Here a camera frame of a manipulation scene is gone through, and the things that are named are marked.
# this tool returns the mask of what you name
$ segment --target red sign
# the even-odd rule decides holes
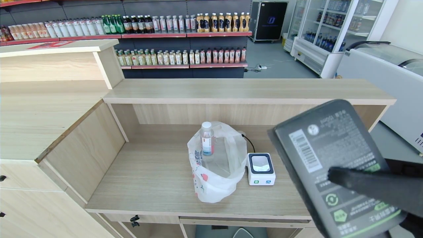
[[[28,48],[27,50],[32,50],[32,49],[44,49],[44,48],[57,48],[60,46],[64,46],[66,44],[70,44],[74,41],[66,41],[66,42],[47,42],[44,44],[40,44],[40,45],[36,45],[34,47]]]

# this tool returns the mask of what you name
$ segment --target gray floor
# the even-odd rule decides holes
[[[244,78],[318,78],[318,75],[286,52],[281,41],[255,42],[248,39],[247,62],[249,69],[257,64],[266,66],[261,72],[248,71]]]

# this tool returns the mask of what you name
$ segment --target drawer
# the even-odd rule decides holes
[[[130,222],[134,215],[128,214],[104,214],[111,221]],[[140,218],[138,223],[165,223],[165,224],[179,224],[178,216],[156,216],[156,215],[138,215]]]
[[[311,220],[288,219],[250,219],[250,218],[213,218],[213,217],[179,217],[181,224],[214,225],[234,227],[272,227],[272,228],[309,228],[316,227]]]
[[[35,161],[1,160],[0,182],[2,188],[24,188],[44,191],[63,191],[39,167]]]

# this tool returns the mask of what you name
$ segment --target chest freezer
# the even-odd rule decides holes
[[[423,55],[389,42],[358,42],[346,49],[337,75],[364,78],[395,97],[380,120],[423,153]]]

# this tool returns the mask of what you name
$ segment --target drawer handle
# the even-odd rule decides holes
[[[140,224],[138,222],[136,222],[137,220],[139,220],[139,216],[135,215],[134,217],[132,217],[129,221],[131,222],[132,227],[139,227]]]

